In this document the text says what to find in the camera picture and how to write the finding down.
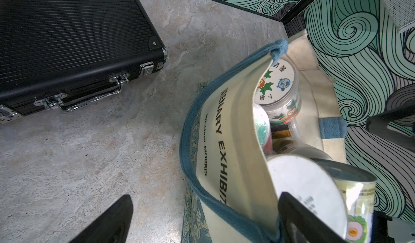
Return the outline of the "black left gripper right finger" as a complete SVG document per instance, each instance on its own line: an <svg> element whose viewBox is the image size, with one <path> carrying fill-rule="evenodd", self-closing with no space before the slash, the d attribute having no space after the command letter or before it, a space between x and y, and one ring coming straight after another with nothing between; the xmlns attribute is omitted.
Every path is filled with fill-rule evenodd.
<svg viewBox="0 0 415 243"><path fill-rule="evenodd" d="M285 243L345 242L288 192L281 194L278 210Z"/></svg>

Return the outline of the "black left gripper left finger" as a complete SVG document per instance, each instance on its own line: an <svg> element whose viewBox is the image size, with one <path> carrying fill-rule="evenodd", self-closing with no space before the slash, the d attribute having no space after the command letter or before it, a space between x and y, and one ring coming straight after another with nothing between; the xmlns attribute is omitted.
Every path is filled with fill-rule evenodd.
<svg viewBox="0 0 415 243"><path fill-rule="evenodd" d="M125 194L70 243L125 243L133 212L131 196Z"/></svg>

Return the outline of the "cream canvas tote bag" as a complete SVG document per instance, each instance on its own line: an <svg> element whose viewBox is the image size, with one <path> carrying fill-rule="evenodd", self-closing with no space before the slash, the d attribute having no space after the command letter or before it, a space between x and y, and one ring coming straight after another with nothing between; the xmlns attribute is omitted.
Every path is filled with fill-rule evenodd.
<svg viewBox="0 0 415 243"><path fill-rule="evenodd" d="M184 243L278 243L278 199L254 127L255 83L287 55L305 79L306 140L346 161L346 121L333 82L319 69L306 31L266 45L209 83L185 120L180 164L188 179Z"/></svg>

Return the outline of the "clear jar cartoon leaf lid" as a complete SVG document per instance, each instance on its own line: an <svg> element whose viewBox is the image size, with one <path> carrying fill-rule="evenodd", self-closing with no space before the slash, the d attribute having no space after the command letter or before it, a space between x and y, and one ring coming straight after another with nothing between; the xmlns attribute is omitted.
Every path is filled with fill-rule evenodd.
<svg viewBox="0 0 415 243"><path fill-rule="evenodd" d="M302 106L298 71L292 62L279 59L258 83L254 102L267 113L272 126L293 121Z"/></svg>

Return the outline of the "purple yellow label seed can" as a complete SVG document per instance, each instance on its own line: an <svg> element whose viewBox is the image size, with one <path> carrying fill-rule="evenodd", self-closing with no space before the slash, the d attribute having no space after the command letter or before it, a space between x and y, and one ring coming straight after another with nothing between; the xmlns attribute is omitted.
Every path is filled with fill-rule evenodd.
<svg viewBox="0 0 415 243"><path fill-rule="evenodd" d="M348 211L346 240L349 243L369 243L375 205L377 178L370 172L348 164L315 159L337 184Z"/></svg>

